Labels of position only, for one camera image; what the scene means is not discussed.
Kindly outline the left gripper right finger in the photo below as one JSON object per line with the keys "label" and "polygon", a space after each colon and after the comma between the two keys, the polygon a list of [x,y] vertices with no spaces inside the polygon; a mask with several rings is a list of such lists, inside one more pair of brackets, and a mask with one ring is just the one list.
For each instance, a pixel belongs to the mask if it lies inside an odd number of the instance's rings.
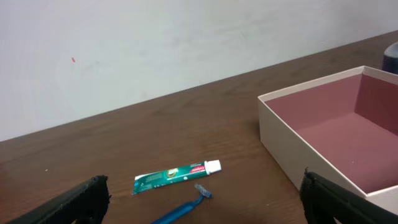
{"label": "left gripper right finger", "polygon": [[305,170],[299,191],[308,224],[397,223],[397,215]]}

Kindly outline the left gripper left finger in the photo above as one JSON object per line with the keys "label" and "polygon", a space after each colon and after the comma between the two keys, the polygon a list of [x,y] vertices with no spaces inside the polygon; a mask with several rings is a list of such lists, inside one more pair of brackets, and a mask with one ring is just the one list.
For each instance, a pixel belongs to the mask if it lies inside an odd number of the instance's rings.
{"label": "left gripper left finger", "polygon": [[108,177],[94,176],[11,223],[101,223],[109,207]]}

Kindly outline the blue disposable razor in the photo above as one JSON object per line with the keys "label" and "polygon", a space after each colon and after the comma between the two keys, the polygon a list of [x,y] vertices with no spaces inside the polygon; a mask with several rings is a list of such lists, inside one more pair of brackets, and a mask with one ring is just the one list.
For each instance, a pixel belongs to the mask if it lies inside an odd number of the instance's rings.
{"label": "blue disposable razor", "polygon": [[212,193],[205,189],[200,184],[195,184],[195,188],[199,191],[200,196],[198,199],[194,201],[190,201],[187,203],[182,204],[181,206],[175,208],[171,212],[165,214],[164,216],[158,218],[152,224],[170,224],[182,216],[186,215],[187,213],[191,212],[195,207],[202,203],[205,198],[212,198]]}

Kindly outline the green toothpaste tube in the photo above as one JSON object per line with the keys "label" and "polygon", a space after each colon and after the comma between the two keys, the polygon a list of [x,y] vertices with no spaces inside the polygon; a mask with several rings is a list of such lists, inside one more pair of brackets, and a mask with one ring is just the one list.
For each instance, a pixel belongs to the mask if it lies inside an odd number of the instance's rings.
{"label": "green toothpaste tube", "polygon": [[202,178],[219,171],[221,171],[221,162],[220,160],[214,160],[138,175],[134,179],[132,194],[135,195],[166,185]]}

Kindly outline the dark blue pump bottle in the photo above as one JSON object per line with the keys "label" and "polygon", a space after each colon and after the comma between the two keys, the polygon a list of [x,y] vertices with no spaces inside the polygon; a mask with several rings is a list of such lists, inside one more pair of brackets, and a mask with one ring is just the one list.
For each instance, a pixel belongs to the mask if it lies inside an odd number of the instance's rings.
{"label": "dark blue pump bottle", "polygon": [[398,42],[390,45],[384,51],[382,70],[396,75],[398,74]]}

